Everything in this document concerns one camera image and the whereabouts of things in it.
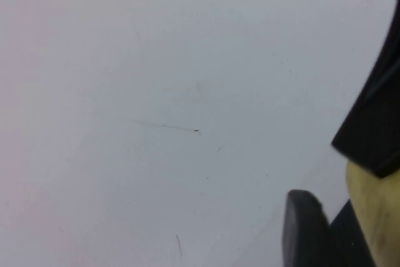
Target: black object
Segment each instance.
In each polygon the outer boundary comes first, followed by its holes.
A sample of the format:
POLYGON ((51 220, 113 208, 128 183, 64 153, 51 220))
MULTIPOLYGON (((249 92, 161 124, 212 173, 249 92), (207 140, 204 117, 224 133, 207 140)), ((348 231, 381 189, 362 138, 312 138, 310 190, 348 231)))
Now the black object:
POLYGON ((381 53, 332 145, 376 176, 400 168, 400 5, 381 53))
POLYGON ((375 267, 348 201, 331 225, 308 191, 287 194, 284 267, 375 267))

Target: white surface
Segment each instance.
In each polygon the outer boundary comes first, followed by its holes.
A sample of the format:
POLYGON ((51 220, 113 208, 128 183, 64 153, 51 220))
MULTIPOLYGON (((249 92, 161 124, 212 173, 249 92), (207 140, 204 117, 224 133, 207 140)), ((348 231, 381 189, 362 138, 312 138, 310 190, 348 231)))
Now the white surface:
POLYGON ((0 5, 1 266, 280 266, 289 189, 345 202, 394 0, 0 5))

